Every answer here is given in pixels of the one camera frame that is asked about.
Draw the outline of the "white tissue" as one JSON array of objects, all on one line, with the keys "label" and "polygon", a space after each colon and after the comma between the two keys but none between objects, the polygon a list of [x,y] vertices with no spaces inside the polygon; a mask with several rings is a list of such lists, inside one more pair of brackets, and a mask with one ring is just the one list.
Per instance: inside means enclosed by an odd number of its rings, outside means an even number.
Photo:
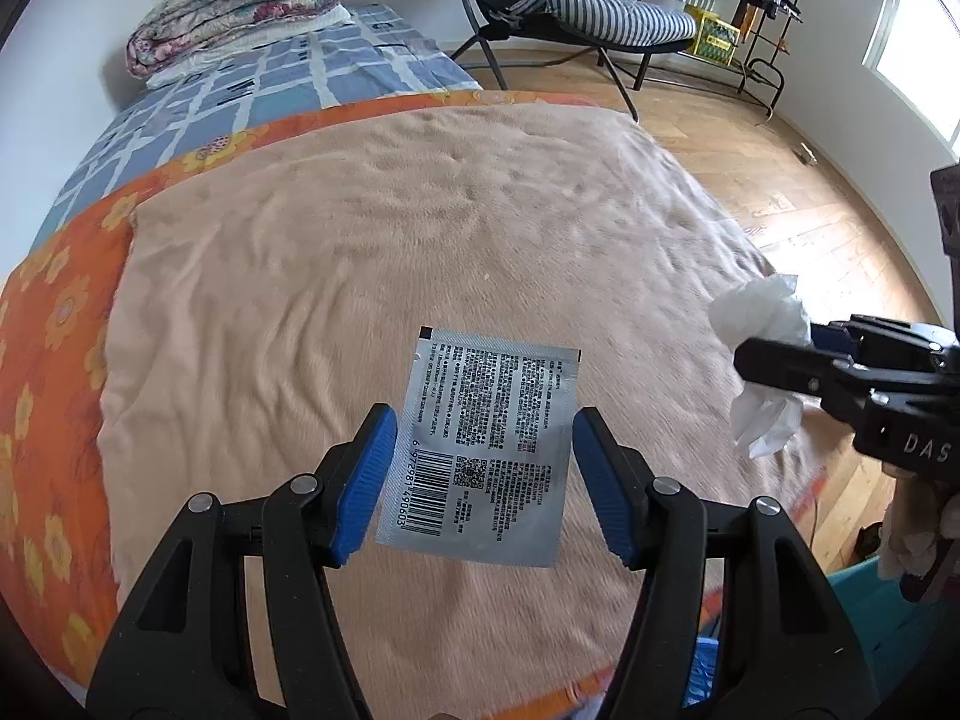
[{"label": "white tissue", "polygon": [[771,275],[739,284],[711,302],[708,319],[743,380],[729,411],[737,452],[750,460],[776,454],[804,413],[804,401],[789,392],[794,351],[812,344],[797,278]]}]

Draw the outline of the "silver foil sachet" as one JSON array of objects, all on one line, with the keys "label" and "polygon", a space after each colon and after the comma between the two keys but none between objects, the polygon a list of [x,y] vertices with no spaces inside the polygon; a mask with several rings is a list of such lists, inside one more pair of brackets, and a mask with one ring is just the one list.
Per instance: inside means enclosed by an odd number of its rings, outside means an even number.
[{"label": "silver foil sachet", "polygon": [[579,362],[578,349],[421,328],[377,543],[553,566]]}]

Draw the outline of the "teal bin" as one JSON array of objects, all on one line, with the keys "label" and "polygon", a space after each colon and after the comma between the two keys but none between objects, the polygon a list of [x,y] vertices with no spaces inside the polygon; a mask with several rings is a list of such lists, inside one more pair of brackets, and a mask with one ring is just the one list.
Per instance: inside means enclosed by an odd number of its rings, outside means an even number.
[{"label": "teal bin", "polygon": [[871,667],[874,718],[958,717],[958,605],[910,603],[878,559],[828,575]]}]

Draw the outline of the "window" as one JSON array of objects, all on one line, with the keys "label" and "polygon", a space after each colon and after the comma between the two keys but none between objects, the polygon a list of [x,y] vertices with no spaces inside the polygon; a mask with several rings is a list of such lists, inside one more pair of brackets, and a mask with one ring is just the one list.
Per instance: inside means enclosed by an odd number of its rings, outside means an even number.
[{"label": "window", "polygon": [[958,29],[940,0],[884,0],[864,65],[958,154]]}]

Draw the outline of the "beige blanket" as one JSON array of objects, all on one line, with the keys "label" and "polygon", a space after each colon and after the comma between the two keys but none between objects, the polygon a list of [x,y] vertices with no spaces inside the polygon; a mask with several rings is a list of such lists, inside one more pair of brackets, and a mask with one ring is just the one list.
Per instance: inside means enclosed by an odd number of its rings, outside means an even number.
[{"label": "beige blanket", "polygon": [[143,202],[107,322],[98,437],[130,590],[189,496],[271,493],[404,398],[421,328],[573,348],[578,398],[708,499],[793,505],[789,444],[734,445],[709,325],[770,265],[630,117],[443,106],[252,149]]}]

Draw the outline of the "yellow crate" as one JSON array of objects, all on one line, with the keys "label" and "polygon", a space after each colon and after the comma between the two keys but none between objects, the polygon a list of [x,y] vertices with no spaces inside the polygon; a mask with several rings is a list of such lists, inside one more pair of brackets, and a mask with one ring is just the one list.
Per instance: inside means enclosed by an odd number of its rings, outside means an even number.
[{"label": "yellow crate", "polygon": [[721,20],[716,13],[695,5],[686,5],[685,13],[692,16],[697,27],[692,44],[685,49],[686,54],[710,64],[730,67],[740,46],[740,29]]}]

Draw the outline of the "orange floral bedsheet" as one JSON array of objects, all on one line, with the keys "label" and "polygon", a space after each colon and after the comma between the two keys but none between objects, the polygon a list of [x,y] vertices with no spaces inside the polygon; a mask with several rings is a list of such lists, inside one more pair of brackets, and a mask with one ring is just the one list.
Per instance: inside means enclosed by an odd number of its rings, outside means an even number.
[{"label": "orange floral bedsheet", "polygon": [[537,91],[407,94],[205,135],[43,236],[2,293],[2,598],[55,678],[86,688],[117,617],[96,436],[107,317],[132,242],[133,210],[246,151],[332,125],[441,106],[583,101]]}]

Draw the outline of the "striped cushion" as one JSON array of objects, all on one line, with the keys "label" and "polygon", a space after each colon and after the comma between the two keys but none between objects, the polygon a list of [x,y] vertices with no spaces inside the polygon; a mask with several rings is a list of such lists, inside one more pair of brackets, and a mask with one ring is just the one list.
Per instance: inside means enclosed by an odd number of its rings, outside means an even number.
[{"label": "striped cushion", "polygon": [[697,21],[686,11],[643,0],[519,0],[505,16],[516,23],[551,16],[562,28],[615,47],[683,43],[697,34]]}]

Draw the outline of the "blue checked bedsheet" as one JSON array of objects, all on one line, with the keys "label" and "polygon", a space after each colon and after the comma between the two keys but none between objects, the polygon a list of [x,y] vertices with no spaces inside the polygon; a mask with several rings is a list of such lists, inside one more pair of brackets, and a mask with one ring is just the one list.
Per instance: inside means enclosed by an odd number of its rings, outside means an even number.
[{"label": "blue checked bedsheet", "polygon": [[229,55],[121,110],[60,188],[36,242],[161,164],[290,115],[407,94],[475,91],[433,39],[387,5],[350,21]]}]

